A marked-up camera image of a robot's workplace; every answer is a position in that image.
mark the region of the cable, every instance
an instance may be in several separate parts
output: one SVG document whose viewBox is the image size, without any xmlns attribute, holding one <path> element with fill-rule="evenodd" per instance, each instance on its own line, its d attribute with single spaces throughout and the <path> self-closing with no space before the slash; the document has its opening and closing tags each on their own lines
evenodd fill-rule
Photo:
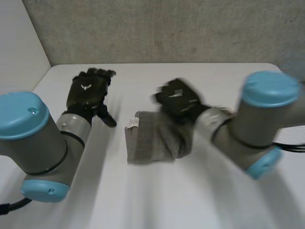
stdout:
<svg viewBox="0 0 305 229">
<path fill-rule="evenodd" d="M 0 205 L 0 215 L 7 215 L 10 211 L 18 210 L 27 204 L 29 204 L 32 200 L 28 198 L 24 198 L 17 203 L 14 204 L 1 204 Z"/>
<path fill-rule="evenodd" d="M 283 143 L 274 142 L 274 145 L 281 148 L 284 151 L 293 152 L 293 153 L 305 153 L 305 144 L 300 145 L 288 145 Z"/>
</svg>

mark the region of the table surface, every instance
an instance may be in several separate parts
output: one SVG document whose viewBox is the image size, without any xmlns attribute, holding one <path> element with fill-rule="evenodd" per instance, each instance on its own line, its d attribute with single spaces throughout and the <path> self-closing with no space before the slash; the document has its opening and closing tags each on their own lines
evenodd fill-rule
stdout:
<svg viewBox="0 0 305 229">
<path fill-rule="evenodd" d="M 89 67 L 113 69 L 105 103 L 115 129 L 94 118 L 92 131 L 67 198 L 32 202 L 0 217 L 5 229 L 303 229 L 305 155 L 285 153 L 276 171 L 253 181 L 195 135 L 191 155 L 174 163 L 127 164 L 124 127 L 137 111 L 154 111 L 158 86 L 185 77 L 207 103 L 235 108 L 244 78 L 266 63 L 78 64 L 49 70 L 35 88 L 54 120 L 65 110 L 71 80 Z M 304 141 L 303 127 L 278 140 Z M 22 198 L 24 173 L 0 160 L 0 203 Z"/>
</svg>

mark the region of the sock label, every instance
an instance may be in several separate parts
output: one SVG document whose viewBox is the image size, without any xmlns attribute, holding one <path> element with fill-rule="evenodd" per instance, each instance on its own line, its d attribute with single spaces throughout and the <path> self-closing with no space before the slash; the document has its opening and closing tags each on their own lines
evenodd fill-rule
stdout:
<svg viewBox="0 0 305 229">
<path fill-rule="evenodd" d="M 131 118 L 129 120 L 127 129 L 132 128 L 134 126 L 139 127 L 139 118 L 136 118 L 136 117 L 135 118 Z"/>
</svg>

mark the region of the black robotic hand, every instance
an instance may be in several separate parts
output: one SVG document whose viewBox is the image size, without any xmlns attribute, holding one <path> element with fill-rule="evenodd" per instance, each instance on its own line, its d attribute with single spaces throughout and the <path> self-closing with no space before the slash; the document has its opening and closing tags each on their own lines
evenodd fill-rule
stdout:
<svg viewBox="0 0 305 229">
<path fill-rule="evenodd" d="M 90 124 L 97 115 L 107 126 L 115 127 L 116 121 L 104 105 L 108 86 L 114 75 L 116 72 L 112 70 L 90 68 L 87 73 L 81 72 L 74 77 L 67 99 L 68 110 L 65 113 L 80 115 Z"/>
<path fill-rule="evenodd" d="M 203 105 L 199 96 L 181 78 L 169 81 L 155 94 L 162 110 L 177 123 L 194 123 L 209 106 Z"/>
</svg>

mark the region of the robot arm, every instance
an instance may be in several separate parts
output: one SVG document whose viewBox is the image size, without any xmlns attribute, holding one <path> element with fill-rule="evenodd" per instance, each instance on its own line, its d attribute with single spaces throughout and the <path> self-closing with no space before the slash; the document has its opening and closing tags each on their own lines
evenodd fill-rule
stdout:
<svg viewBox="0 0 305 229">
<path fill-rule="evenodd" d="M 253 179 L 259 179 L 281 157 L 280 148 L 273 143 L 278 129 L 305 124 L 305 96 L 301 87 L 296 79 L 284 73 L 254 73 L 244 84 L 235 114 L 202 105 L 181 79 L 168 82 L 156 99 L 174 120 L 193 122 L 204 138 Z"/>
<path fill-rule="evenodd" d="M 305 82 L 301 83 L 300 86 L 299 97 L 286 114 L 281 128 L 305 125 Z"/>
<path fill-rule="evenodd" d="M 67 111 L 57 123 L 34 93 L 0 96 L 0 152 L 27 174 L 22 194 L 41 202 L 60 202 L 70 190 L 97 115 L 109 127 L 116 122 L 103 104 L 114 71 L 89 69 L 73 79 Z"/>
</svg>

